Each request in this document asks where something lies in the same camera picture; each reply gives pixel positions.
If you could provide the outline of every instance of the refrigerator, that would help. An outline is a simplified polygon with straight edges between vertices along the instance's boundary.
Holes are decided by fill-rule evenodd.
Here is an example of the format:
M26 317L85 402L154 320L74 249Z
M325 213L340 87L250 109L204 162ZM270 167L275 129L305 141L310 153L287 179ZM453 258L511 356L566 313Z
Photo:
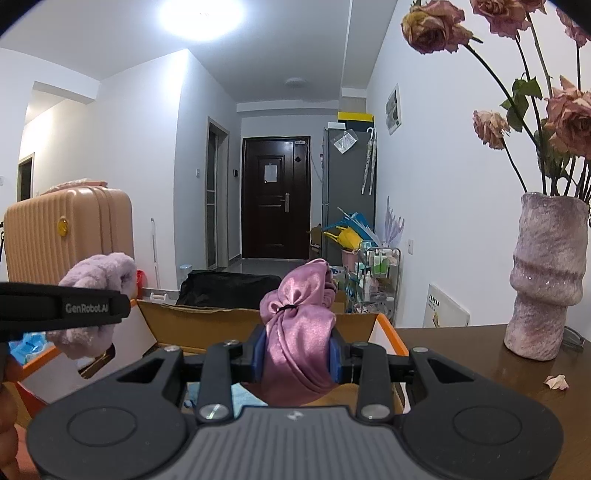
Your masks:
M332 144L332 139L339 130L324 130L324 162L322 167L322 228L332 225L343 219L343 214L338 210L342 208L347 213L359 212L369 222L372 229L375 228L375 191L369 194L371 182L371 165L365 193L361 195L363 174L367 161L369 133L355 132L358 141L344 154ZM343 260L337 243L322 236L322 258L330 265L342 266Z

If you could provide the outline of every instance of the hand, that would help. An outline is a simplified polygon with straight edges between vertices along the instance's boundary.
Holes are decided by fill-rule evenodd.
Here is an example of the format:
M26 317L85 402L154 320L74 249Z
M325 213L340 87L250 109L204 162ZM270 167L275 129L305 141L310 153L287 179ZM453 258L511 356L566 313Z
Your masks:
M22 366L11 356L7 358L4 378L5 381L18 381L22 378ZM11 393L0 385L0 469L8 480L39 480L27 452L26 431L15 425L17 410Z

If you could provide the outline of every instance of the doorway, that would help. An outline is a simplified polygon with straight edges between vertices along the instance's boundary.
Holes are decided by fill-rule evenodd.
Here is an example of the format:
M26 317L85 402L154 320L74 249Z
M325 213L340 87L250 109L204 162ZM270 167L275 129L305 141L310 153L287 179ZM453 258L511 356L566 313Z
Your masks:
M244 139L244 258L309 257L310 144L310 137Z
M23 158L18 163L17 202L28 200L33 192L33 161L35 154Z
M228 132L209 119L205 164L205 245L208 270L228 266Z

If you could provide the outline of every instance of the cardboard box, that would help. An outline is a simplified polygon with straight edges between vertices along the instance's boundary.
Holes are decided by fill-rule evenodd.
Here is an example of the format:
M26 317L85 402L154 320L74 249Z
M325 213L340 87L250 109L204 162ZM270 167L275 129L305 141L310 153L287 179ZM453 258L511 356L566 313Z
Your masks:
M342 300L344 292L339 294L337 299ZM187 353L205 352L210 345L224 340L244 342L261 322L257 310L198 309L146 301L139 301L138 305L161 346L178 345ZM344 311L343 303L337 305ZM338 313L336 328L347 343L377 343L390 355L408 355L408 349L384 315ZM347 405L355 411L358 389L357 385L341 385L309 406ZM402 413L402 402L395 392L392 395L397 413Z
M322 245L322 226L316 225L308 232L310 234L310 260L320 258L320 249Z
M343 314L347 311L347 294L344 291L337 291L330 311L336 314Z

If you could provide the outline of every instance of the pink satin fabric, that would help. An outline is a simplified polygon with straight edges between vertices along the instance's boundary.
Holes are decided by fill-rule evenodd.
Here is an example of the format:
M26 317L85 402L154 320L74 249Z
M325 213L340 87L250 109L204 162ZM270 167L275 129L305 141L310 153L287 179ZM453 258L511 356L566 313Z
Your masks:
M329 307L336 287L325 260L296 268L278 290L261 300L267 327L262 381L244 385L270 406L295 407L318 400L337 385L328 370L330 332L335 314ZM282 307L294 306L280 311Z

